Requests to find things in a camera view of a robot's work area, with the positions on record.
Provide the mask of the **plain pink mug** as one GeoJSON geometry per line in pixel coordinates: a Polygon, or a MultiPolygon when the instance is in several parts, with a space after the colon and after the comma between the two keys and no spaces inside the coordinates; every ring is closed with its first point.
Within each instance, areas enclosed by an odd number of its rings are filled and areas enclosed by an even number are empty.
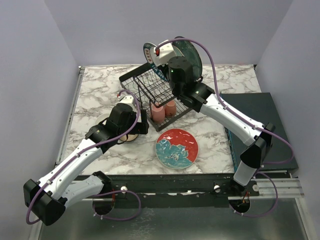
{"type": "Polygon", "coordinates": [[[157,102],[151,103],[151,118],[153,122],[156,124],[161,124],[164,122],[165,117],[165,107],[160,106],[157,102]]]}

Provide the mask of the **red plate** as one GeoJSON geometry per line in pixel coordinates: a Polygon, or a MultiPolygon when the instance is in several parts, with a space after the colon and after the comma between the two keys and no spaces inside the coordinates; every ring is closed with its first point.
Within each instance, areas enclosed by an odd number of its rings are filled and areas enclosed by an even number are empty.
{"type": "Polygon", "coordinates": [[[183,170],[192,166],[198,152],[199,146],[195,137],[179,128],[166,130],[155,143],[155,153],[159,162],[173,170],[183,170]]]}

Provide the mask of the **pink printed coffee mug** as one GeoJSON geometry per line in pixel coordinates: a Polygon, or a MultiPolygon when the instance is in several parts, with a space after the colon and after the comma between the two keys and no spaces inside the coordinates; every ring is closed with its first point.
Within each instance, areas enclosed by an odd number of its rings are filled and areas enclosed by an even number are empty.
{"type": "Polygon", "coordinates": [[[176,106],[176,101],[173,99],[169,101],[168,103],[165,104],[165,116],[167,118],[171,118],[176,115],[177,113],[177,106],[176,106]]]}

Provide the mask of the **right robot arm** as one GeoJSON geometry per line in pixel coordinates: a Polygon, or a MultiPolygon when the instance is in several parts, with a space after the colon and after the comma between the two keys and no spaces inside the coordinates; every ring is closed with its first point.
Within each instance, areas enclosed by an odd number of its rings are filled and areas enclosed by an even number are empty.
{"type": "Polygon", "coordinates": [[[160,60],[159,67],[169,82],[172,94],[181,103],[216,120],[247,146],[240,155],[240,164],[230,183],[230,191],[234,195],[243,195],[272,147],[275,126],[255,121],[223,101],[216,90],[195,78],[193,66],[184,56],[160,60]]]}

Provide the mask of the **white plate lettered rim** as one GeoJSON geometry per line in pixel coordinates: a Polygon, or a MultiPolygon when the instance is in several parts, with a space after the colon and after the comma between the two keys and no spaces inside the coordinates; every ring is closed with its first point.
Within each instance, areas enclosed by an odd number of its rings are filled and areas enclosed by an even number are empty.
{"type": "Polygon", "coordinates": [[[146,42],[143,44],[143,54],[146,61],[149,63],[153,72],[163,81],[168,82],[167,78],[163,74],[163,72],[158,69],[155,61],[153,60],[153,56],[155,57],[155,48],[157,46],[151,42],[146,42]]]}

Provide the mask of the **blue ceramic plate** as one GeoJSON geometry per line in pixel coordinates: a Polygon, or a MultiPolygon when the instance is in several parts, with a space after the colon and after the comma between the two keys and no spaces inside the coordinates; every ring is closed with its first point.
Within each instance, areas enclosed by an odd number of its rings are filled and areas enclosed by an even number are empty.
{"type": "Polygon", "coordinates": [[[197,80],[202,77],[203,65],[201,57],[190,41],[174,41],[171,43],[173,46],[178,48],[182,55],[192,65],[194,78],[197,80]]]}

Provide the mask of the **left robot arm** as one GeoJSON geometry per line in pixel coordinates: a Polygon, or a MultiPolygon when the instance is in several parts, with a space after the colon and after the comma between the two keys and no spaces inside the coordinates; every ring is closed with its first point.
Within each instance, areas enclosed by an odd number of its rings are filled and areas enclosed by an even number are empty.
{"type": "Polygon", "coordinates": [[[27,206],[26,223],[41,221],[46,226],[55,223],[71,205],[87,197],[114,196],[119,190],[102,171],[96,171],[85,180],[75,178],[118,140],[129,135],[146,135],[149,124],[144,109],[133,110],[129,103],[118,103],[109,117],[92,126],[79,146],[51,172],[23,185],[27,206]]]}

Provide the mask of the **black wire dish rack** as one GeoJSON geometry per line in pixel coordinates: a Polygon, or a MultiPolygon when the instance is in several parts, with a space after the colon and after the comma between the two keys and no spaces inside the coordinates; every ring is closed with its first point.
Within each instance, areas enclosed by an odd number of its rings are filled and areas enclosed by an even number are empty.
{"type": "Polygon", "coordinates": [[[147,120],[157,132],[165,129],[192,110],[173,96],[169,84],[156,75],[149,63],[140,65],[123,74],[119,77],[119,81],[123,89],[136,95],[140,107],[146,111],[147,120]],[[176,104],[176,114],[172,117],[166,116],[162,123],[155,123],[152,119],[152,104],[159,104],[162,107],[172,100],[176,104]]]}

